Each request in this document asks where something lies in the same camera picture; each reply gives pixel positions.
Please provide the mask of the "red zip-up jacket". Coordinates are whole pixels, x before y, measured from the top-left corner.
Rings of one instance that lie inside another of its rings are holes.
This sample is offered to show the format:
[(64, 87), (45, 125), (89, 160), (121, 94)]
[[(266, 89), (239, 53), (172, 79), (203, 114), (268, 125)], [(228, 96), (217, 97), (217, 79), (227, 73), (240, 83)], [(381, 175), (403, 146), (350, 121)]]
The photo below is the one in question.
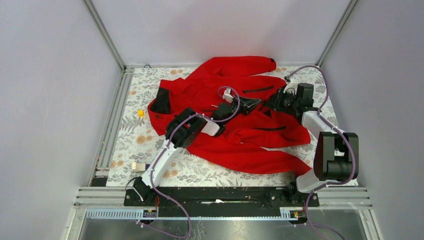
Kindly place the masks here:
[(274, 59), (264, 56), (213, 57), (186, 78), (161, 80), (148, 115), (158, 135), (183, 110), (191, 108), (210, 116), (224, 100), (224, 87), (233, 88), (242, 98), (260, 99), (248, 115), (238, 114), (217, 137), (201, 133), (188, 151), (230, 170), (251, 174), (293, 171), (303, 175), (310, 167), (282, 148), (307, 145), (311, 138), (291, 115), (276, 112), (265, 102), (285, 86), (281, 78), (269, 76), (276, 69)]

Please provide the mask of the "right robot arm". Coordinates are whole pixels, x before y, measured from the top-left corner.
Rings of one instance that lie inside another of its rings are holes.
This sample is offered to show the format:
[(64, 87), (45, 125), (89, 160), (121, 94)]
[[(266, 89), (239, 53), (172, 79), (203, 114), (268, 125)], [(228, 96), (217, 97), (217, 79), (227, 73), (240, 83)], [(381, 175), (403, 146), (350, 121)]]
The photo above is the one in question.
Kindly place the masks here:
[(314, 86), (299, 83), (279, 88), (266, 102), (275, 111), (293, 116), (316, 139), (313, 167), (291, 182), (286, 199), (293, 206), (301, 205), (307, 194), (328, 186), (341, 186), (359, 174), (359, 137), (329, 122), (320, 107), (314, 107)]

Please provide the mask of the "small yellow cube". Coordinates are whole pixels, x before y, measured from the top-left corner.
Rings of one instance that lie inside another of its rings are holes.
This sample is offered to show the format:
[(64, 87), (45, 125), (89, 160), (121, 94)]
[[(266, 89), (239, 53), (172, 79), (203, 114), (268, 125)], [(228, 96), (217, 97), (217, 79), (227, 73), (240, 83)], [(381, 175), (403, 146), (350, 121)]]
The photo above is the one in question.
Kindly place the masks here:
[(137, 114), (138, 114), (138, 116), (139, 116), (140, 118), (142, 118), (142, 117), (144, 117), (144, 116), (145, 116), (145, 113), (144, 113), (144, 111), (143, 111), (142, 109), (138, 110), (138, 111), (137, 111)]

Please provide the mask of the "multicoloured block row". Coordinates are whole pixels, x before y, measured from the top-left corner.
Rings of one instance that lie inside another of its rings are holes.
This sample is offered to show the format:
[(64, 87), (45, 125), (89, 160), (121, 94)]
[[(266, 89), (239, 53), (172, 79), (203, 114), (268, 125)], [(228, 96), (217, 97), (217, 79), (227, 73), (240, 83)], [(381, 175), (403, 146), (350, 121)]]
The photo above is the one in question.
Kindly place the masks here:
[(133, 162), (131, 164), (131, 171), (135, 173), (142, 173), (145, 172), (149, 168), (149, 166), (150, 165), (146, 163)]

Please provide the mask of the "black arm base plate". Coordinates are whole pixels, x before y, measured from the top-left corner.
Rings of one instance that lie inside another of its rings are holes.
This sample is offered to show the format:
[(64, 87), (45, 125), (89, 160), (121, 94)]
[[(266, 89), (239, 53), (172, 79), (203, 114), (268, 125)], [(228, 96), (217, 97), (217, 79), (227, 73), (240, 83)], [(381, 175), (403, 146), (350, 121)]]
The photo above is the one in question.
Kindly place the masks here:
[(302, 211), (318, 207), (315, 193), (300, 193), (296, 202), (287, 200), (290, 186), (283, 187), (159, 187), (148, 203), (136, 199), (133, 189), (125, 192), (125, 207), (151, 207), (159, 217), (280, 217), (282, 209)]

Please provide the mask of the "aluminium frame rail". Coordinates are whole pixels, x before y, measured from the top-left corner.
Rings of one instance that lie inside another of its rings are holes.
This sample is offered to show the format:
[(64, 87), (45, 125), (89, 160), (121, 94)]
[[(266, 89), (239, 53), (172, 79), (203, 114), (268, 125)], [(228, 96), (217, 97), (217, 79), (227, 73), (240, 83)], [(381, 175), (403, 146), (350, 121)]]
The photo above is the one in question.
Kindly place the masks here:
[(312, 196), (291, 193), (287, 187), (163, 187), (161, 191), (164, 196), (141, 202), (131, 188), (81, 187), (65, 238), (80, 240), (89, 218), (293, 221), (298, 226), (305, 210), (353, 211), (368, 240), (383, 237), (365, 187), (329, 187)]

